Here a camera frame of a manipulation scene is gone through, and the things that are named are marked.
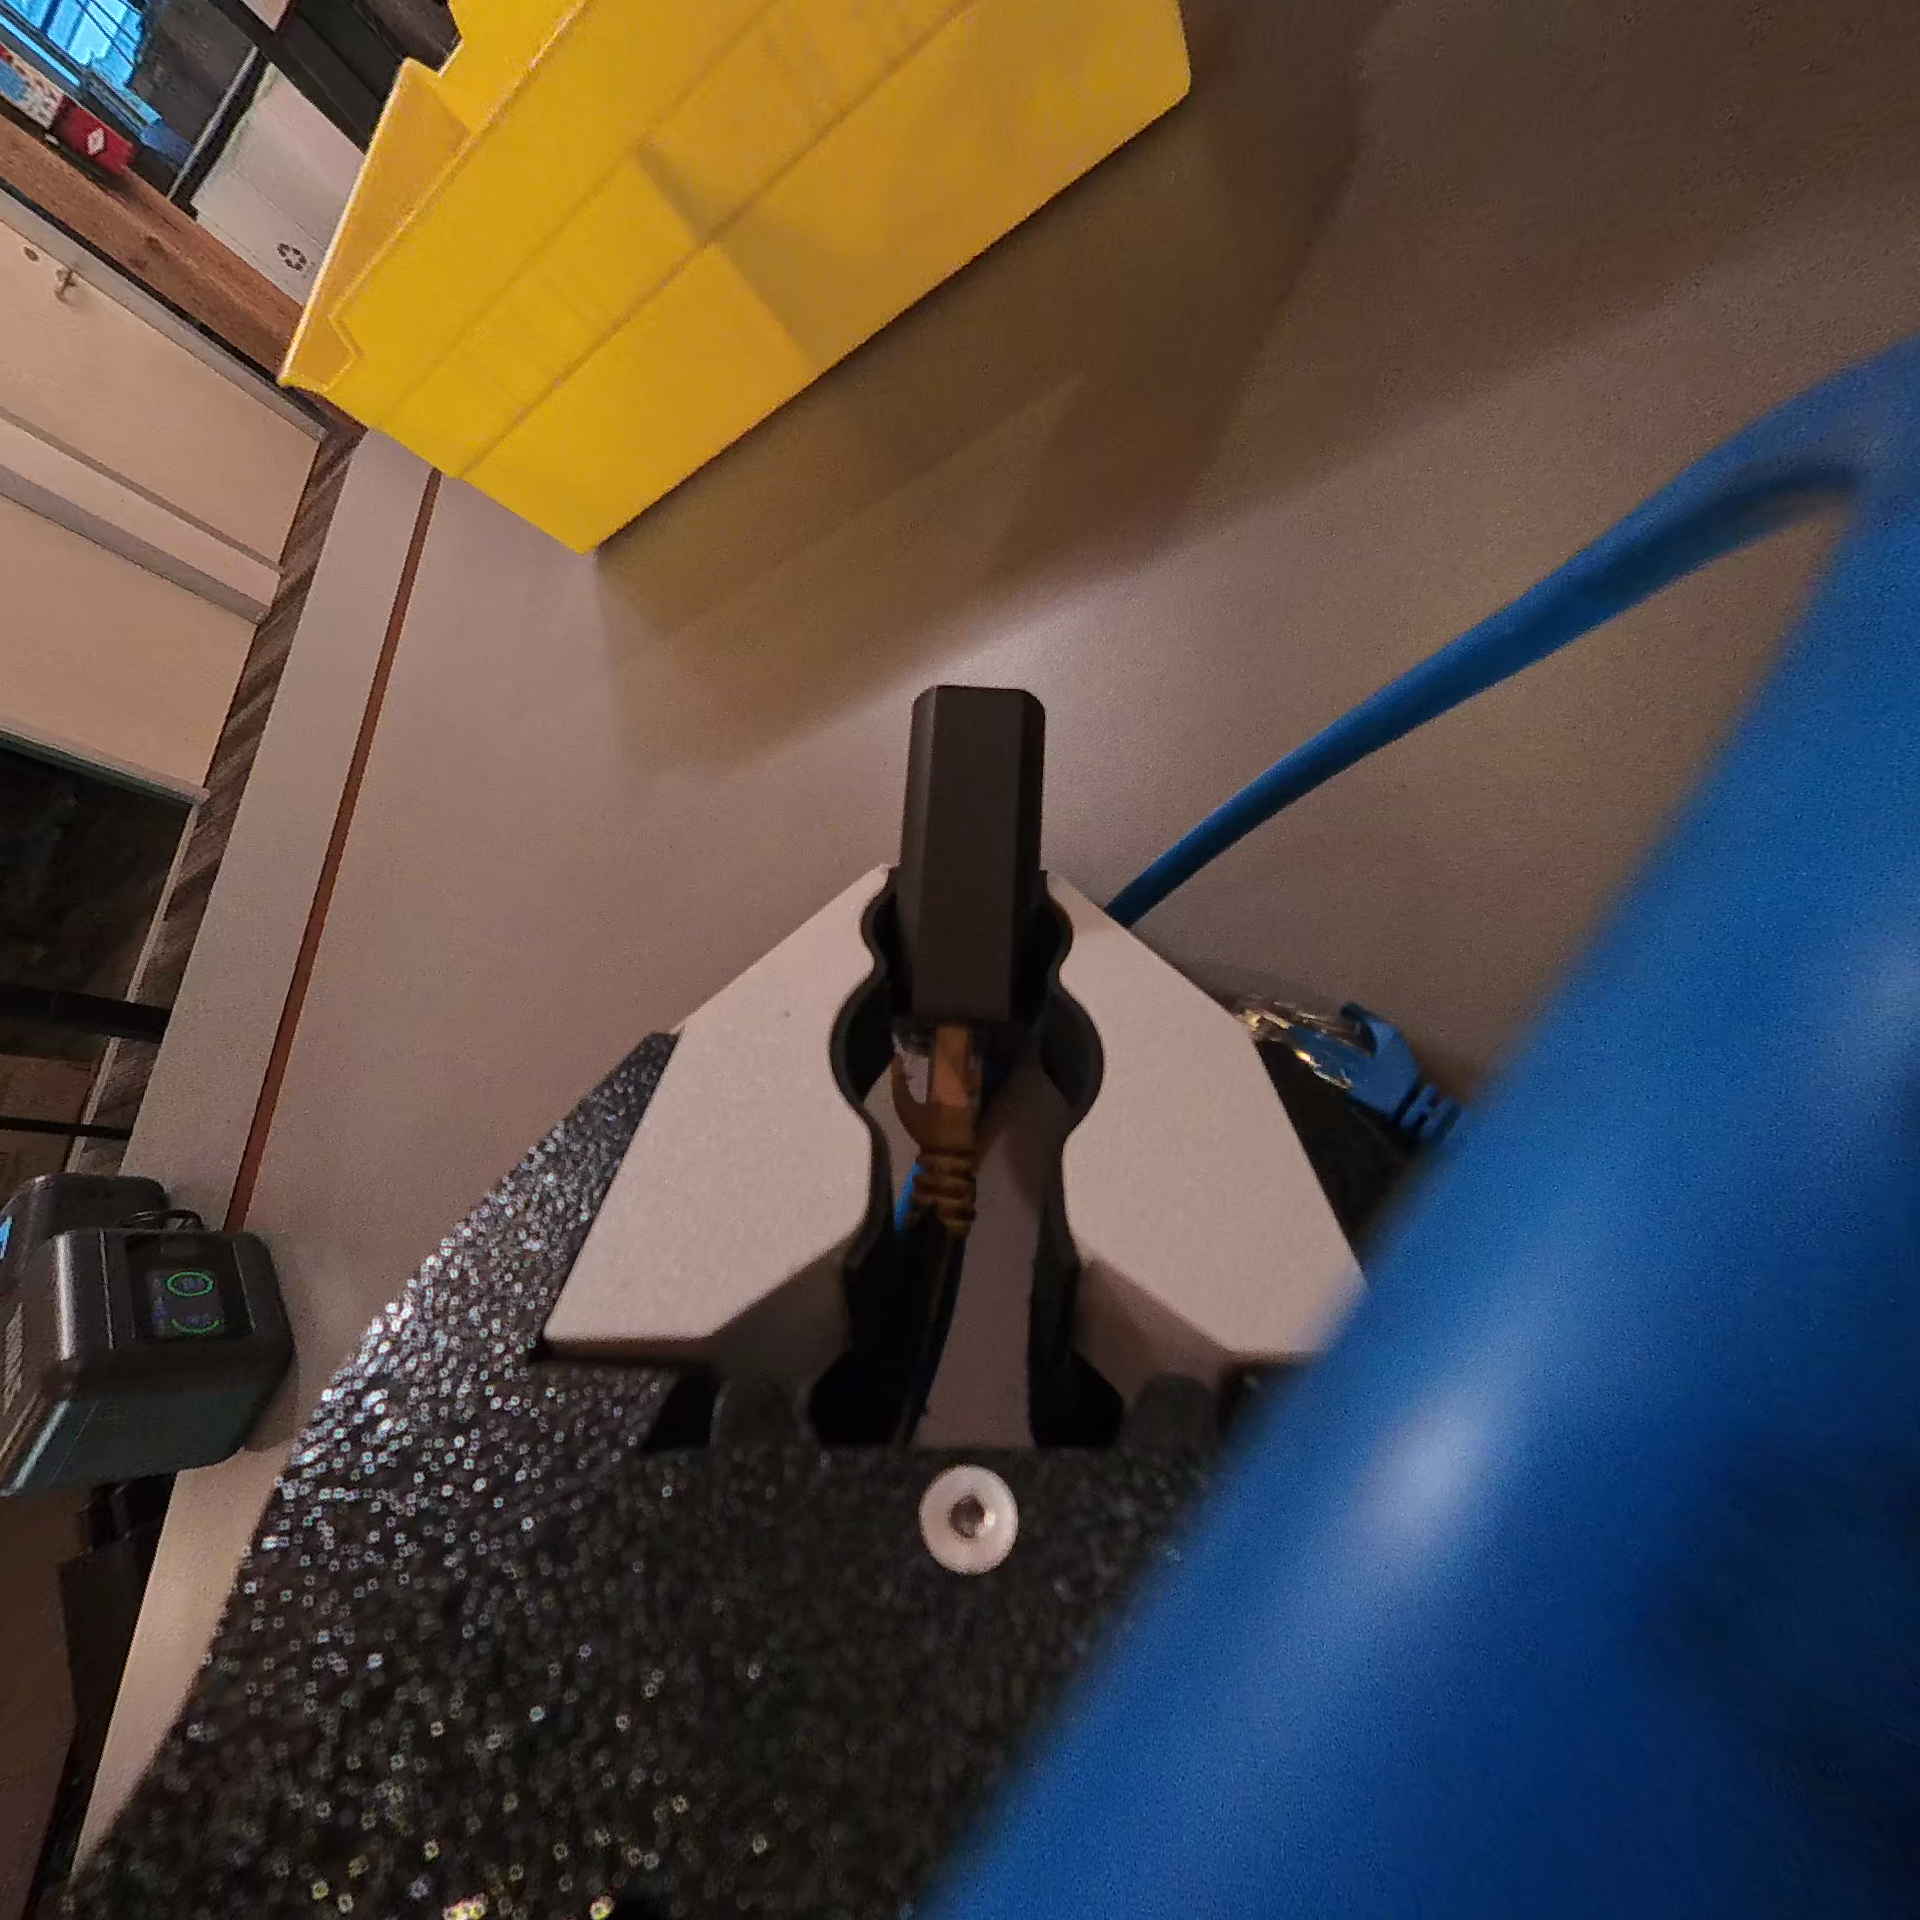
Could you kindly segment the black power station with screen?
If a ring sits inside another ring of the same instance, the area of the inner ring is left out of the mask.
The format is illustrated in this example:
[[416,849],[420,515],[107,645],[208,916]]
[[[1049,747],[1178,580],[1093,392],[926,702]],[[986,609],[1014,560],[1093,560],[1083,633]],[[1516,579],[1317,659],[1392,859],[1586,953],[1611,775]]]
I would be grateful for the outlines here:
[[269,1246],[150,1179],[44,1172],[2,1214],[2,1493],[234,1455],[294,1361]]

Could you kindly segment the white cabinet with wooden top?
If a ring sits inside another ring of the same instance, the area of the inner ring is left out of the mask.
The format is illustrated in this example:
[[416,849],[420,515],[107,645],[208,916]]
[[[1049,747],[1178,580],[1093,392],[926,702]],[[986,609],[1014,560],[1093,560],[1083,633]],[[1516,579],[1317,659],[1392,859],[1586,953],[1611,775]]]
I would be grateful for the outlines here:
[[12,111],[2,174],[5,744],[196,803],[324,436],[297,302]]

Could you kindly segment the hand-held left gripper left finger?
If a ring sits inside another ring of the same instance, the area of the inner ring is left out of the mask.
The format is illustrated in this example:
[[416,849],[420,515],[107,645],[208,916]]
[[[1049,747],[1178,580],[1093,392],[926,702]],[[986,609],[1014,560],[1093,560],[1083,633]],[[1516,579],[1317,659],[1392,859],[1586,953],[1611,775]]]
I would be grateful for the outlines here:
[[674,1032],[541,1331],[560,1359],[763,1377],[804,1397],[848,1349],[845,1267],[892,1200],[833,1053],[877,956],[856,880]]

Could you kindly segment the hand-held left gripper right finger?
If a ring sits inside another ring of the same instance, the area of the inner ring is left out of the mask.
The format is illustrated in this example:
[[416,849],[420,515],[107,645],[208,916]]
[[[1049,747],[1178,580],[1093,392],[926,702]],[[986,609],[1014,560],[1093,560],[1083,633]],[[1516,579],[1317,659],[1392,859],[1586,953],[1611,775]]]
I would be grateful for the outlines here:
[[1322,1353],[1361,1261],[1249,1029],[1064,877],[1038,1064],[1064,1101],[1035,1278],[1040,1365],[1125,1407]]

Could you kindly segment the black ethernet port adapter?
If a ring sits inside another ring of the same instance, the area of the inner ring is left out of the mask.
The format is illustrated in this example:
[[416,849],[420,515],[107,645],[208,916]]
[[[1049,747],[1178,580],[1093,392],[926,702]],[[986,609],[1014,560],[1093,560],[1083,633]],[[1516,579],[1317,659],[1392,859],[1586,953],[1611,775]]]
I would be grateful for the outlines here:
[[1044,709],[944,683],[912,705],[897,961],[914,1023],[1018,1025],[1038,990]]

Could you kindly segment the white recycling bin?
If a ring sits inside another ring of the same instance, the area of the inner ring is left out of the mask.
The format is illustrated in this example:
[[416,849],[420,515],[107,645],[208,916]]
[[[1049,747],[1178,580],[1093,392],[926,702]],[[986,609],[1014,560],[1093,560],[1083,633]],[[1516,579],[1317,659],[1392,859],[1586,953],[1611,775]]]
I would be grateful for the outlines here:
[[304,304],[363,164],[366,150],[253,55],[176,185],[180,203],[221,246]]

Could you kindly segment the yellow plastic bin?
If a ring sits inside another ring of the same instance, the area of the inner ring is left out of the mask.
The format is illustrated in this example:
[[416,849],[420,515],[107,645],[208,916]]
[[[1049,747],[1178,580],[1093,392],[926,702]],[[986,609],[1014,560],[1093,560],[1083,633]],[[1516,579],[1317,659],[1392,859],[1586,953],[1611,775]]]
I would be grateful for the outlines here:
[[1190,85],[1171,1],[451,13],[280,374],[576,552]]

